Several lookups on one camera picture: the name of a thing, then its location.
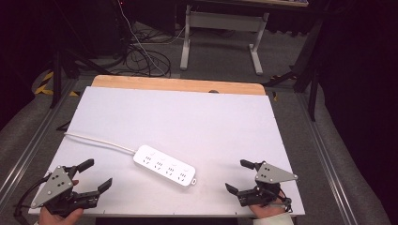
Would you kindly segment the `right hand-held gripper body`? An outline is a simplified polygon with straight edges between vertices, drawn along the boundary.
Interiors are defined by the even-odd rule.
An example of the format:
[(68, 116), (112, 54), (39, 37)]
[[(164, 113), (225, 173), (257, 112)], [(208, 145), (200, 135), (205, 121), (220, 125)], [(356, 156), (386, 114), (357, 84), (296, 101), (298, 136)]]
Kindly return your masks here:
[(237, 199), (241, 206), (257, 205), (280, 206), (290, 209), (292, 200), (284, 195), (281, 182), (296, 181), (298, 177), (288, 171), (273, 166), (265, 161), (259, 164), (253, 189), (239, 191)]

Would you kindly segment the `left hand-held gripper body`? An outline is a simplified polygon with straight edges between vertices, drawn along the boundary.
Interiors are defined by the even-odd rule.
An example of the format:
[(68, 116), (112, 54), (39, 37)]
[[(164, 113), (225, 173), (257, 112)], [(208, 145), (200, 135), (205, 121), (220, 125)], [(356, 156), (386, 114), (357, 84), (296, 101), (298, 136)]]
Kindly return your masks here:
[(31, 208), (46, 207), (52, 215), (65, 218), (76, 209), (96, 207), (98, 203), (97, 191), (77, 193), (73, 190), (74, 175), (86, 169), (87, 166), (57, 166), (32, 201)]

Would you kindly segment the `white power strip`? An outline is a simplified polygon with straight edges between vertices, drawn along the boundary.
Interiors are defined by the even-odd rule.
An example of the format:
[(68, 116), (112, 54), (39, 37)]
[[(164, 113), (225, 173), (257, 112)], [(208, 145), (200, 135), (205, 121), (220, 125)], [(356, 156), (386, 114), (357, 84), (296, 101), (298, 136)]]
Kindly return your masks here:
[(133, 161), (182, 187), (196, 184), (196, 170), (192, 165), (148, 145), (142, 145), (138, 148), (133, 156)]

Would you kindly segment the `person's left hand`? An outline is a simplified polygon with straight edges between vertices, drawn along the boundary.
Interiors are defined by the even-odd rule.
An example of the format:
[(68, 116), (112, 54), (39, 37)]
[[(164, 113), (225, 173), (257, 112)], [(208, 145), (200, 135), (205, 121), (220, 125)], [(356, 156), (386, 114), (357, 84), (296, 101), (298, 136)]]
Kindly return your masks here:
[(71, 212), (67, 217), (52, 215), (46, 207), (40, 209), (38, 225), (75, 225), (82, 217), (84, 210), (78, 208)]

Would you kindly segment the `person's right hand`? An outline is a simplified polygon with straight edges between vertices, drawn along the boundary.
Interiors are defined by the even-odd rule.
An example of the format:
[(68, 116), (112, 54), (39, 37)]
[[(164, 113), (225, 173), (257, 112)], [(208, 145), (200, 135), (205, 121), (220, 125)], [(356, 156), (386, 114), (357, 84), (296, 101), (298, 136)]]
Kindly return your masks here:
[(261, 204), (257, 204), (257, 205), (250, 205), (249, 208), (252, 210), (252, 212), (255, 214), (255, 216), (258, 219), (278, 216), (285, 212), (285, 210), (280, 206), (269, 206), (269, 205), (263, 206)]

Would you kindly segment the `white table mat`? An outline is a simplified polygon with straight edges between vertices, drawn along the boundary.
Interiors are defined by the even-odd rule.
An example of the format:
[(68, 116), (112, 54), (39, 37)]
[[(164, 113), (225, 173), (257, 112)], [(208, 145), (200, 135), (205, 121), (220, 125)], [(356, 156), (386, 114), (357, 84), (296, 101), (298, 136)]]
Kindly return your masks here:
[[(133, 161), (132, 151), (149, 145), (192, 165), (196, 184), (182, 187)], [(109, 178), (89, 216), (246, 217), (225, 184), (255, 185), (242, 159), (290, 170), (270, 101), (266, 96), (88, 87), (51, 167), (93, 158), (77, 175), (78, 192)]]

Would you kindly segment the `yellow black hazard tape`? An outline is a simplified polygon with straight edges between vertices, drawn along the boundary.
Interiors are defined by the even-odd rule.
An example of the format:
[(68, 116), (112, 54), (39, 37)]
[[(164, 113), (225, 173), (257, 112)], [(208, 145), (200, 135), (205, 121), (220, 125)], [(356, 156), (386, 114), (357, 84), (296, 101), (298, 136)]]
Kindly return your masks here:
[(48, 71), (45, 76), (42, 78), (40, 84), (38, 85), (38, 88), (35, 91), (36, 95), (48, 95), (48, 96), (52, 96), (54, 94), (54, 90), (53, 89), (48, 89), (47, 86), (50, 83), (50, 80), (53, 78), (54, 73), (50, 70)]

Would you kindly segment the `black tripod stand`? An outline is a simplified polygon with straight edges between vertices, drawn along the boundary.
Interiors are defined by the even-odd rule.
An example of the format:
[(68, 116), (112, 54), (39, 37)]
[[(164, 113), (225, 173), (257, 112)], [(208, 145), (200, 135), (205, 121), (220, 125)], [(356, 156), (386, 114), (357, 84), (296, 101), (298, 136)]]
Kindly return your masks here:
[(51, 109), (53, 109), (63, 97), (62, 71), (65, 71), (68, 78), (77, 79), (80, 76), (77, 61), (98, 72), (98, 74), (108, 74), (109, 71), (88, 58), (89, 50), (69, 22), (63, 8), (58, 4), (58, 0), (47, 1), (51, 7), (49, 24), (52, 27), (51, 42), (54, 52), (54, 95), (51, 105)]

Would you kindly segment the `black metal stand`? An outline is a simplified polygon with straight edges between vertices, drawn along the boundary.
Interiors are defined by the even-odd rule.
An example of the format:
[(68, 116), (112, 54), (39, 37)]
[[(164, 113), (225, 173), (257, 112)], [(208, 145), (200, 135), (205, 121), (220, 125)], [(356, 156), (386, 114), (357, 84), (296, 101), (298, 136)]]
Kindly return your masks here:
[(317, 95), (318, 75), (314, 63), (314, 48), (318, 40), (319, 33), (323, 24), (322, 19), (318, 19), (311, 29), (304, 45), (298, 55), (296, 63), (291, 70), (284, 75), (273, 77), (269, 82), (264, 83), (265, 87), (272, 87), (288, 79), (296, 77), (293, 89), (296, 93), (303, 93), (307, 86), (310, 86), (310, 96), (307, 106), (307, 112), (312, 121), (315, 121), (314, 108)]

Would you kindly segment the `metal floor rail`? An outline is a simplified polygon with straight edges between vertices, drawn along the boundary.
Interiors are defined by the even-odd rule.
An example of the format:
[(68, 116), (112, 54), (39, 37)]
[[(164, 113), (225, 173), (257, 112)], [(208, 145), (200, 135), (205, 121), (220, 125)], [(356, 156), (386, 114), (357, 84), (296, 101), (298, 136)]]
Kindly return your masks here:
[(328, 179), (329, 187), (339, 208), (341, 217), (344, 221), (344, 225), (359, 225), (358, 221), (353, 213), (349, 200), (344, 192), (344, 187), (342, 186), (341, 180), (335, 170), (335, 167), (329, 156), (329, 152), (325, 143), (321, 137), (318, 126), (314, 122), (307, 111), (306, 98), (302, 94), (297, 94), (298, 104), (304, 113), (306, 118), (306, 123), (308, 124), (311, 135), (314, 139), (314, 145), (316, 152), (318, 154), (320, 163), (323, 167), (324, 173)]
[(58, 114), (64, 111), (78, 80), (66, 80), (61, 98), (38, 95), (0, 131), (0, 204), (7, 203), (23, 179)]

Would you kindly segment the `white metal desk frame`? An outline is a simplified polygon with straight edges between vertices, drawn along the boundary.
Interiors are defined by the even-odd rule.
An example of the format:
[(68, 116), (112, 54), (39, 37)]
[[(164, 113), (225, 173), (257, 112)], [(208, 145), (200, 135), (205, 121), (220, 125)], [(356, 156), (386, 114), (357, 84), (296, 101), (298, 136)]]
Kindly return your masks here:
[(192, 28), (226, 29), (256, 33), (254, 43), (251, 43), (248, 48), (253, 61), (255, 73), (257, 75), (262, 75), (264, 71), (259, 59), (258, 48), (265, 32), (268, 16), (268, 13), (264, 13), (261, 17), (251, 17), (210, 12), (197, 12), (192, 10), (192, 5), (187, 5), (185, 10), (185, 32), (179, 66), (180, 69), (186, 70), (188, 68), (191, 45), (190, 30)]

